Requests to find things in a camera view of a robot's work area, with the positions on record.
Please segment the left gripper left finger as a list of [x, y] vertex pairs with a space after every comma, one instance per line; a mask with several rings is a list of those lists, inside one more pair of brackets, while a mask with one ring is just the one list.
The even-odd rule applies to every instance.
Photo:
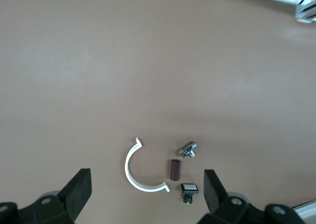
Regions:
[[73, 224], [92, 194], [91, 170], [80, 169], [56, 195], [45, 195], [18, 209], [14, 202], [0, 204], [2, 224]]

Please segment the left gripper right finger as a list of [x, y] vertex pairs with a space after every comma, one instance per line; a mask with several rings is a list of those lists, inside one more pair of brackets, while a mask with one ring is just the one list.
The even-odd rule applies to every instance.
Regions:
[[303, 224], [303, 219], [290, 207], [269, 204], [259, 210], [245, 199], [230, 196], [214, 170], [204, 171], [203, 194], [209, 213], [200, 224]]

